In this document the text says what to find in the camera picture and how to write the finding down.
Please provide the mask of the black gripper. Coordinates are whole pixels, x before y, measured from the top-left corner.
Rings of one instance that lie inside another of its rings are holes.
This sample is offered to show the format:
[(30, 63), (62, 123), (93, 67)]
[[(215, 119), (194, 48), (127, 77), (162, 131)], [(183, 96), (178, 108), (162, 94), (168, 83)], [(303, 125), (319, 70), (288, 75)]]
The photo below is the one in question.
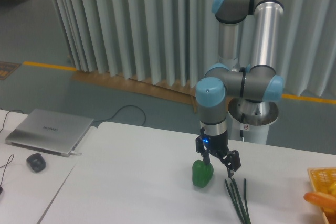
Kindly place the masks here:
[(228, 178), (232, 178), (234, 172), (241, 167), (239, 152), (237, 150), (230, 151), (228, 149), (228, 132), (225, 131), (220, 135), (210, 136), (205, 134), (205, 129), (200, 129), (200, 136), (195, 139), (195, 149), (200, 153), (205, 165), (209, 165), (210, 157), (218, 158), (227, 168)]

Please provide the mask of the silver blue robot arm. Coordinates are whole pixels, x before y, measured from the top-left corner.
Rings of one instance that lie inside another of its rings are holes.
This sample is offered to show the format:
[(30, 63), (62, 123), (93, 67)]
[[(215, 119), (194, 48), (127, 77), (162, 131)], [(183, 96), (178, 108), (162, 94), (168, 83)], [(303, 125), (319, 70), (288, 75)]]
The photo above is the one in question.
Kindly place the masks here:
[(281, 99), (284, 80), (276, 74), (276, 47), (280, 18), (284, 6), (281, 0), (213, 0), (212, 12), (226, 26), (225, 56), (237, 59), (238, 25), (247, 16), (256, 19), (256, 31), (251, 62), (237, 71), (222, 63), (214, 64), (196, 85), (196, 101), (200, 111), (200, 135), (195, 140), (196, 151), (205, 164), (218, 158), (232, 177), (240, 166), (237, 150), (228, 148), (227, 117), (240, 124), (269, 126), (278, 118), (276, 103)]

